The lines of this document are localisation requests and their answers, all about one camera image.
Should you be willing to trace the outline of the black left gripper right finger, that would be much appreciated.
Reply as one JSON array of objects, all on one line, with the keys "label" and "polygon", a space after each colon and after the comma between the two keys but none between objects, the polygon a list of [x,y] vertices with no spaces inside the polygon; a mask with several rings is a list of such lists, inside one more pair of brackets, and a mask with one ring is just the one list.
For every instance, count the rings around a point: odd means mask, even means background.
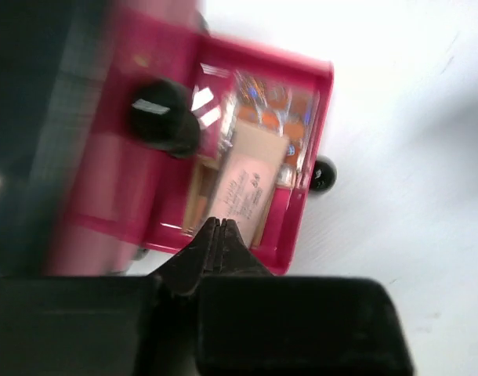
[{"label": "black left gripper right finger", "polygon": [[254,274],[231,220],[217,237],[219,272],[197,300],[202,375],[412,375],[395,305],[378,282]]}]

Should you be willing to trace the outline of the black drawer organizer cabinet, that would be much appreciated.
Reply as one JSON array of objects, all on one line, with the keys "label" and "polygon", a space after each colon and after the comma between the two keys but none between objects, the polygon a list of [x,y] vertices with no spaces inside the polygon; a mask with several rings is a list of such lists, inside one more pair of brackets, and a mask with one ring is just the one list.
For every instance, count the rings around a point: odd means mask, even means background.
[{"label": "black drawer organizer cabinet", "polygon": [[0,277],[42,270],[107,72],[112,1],[0,1]]}]

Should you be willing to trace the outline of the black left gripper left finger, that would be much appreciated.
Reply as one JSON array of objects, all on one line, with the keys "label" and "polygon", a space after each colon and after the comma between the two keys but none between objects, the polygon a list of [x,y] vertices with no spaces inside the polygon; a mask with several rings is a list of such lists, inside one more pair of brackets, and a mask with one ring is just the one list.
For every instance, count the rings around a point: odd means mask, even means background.
[{"label": "black left gripper left finger", "polygon": [[196,290],[220,222],[143,277],[0,277],[0,375],[138,375],[156,321]]}]

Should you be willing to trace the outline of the pink blush palette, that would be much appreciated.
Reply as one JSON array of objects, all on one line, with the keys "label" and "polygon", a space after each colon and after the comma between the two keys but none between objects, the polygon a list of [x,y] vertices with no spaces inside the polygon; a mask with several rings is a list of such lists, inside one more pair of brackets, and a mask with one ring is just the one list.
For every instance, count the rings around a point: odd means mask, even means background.
[{"label": "pink blush palette", "polygon": [[289,139],[244,121],[234,127],[232,147],[219,171],[208,216],[235,221],[249,246],[273,192]]}]

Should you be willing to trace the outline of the four-colour eyeshadow palette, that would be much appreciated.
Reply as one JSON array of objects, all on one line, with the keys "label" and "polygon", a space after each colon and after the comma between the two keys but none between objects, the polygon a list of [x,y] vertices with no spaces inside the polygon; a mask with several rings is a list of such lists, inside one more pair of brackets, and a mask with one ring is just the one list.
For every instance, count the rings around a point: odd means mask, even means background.
[{"label": "four-colour eyeshadow palette", "polygon": [[219,177],[219,163],[197,157],[186,197],[182,231],[194,236],[208,218],[208,206]]}]

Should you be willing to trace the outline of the pink bottom drawer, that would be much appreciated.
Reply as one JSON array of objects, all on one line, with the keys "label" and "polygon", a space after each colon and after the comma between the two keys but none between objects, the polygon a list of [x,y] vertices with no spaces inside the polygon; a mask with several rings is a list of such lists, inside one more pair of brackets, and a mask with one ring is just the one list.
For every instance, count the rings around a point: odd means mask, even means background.
[{"label": "pink bottom drawer", "polygon": [[232,219],[273,273],[286,273],[310,184],[330,186],[317,163],[331,96],[329,62],[261,45],[204,37],[191,71],[201,147],[190,160],[161,159],[161,180],[143,246],[178,252],[214,216]]}]

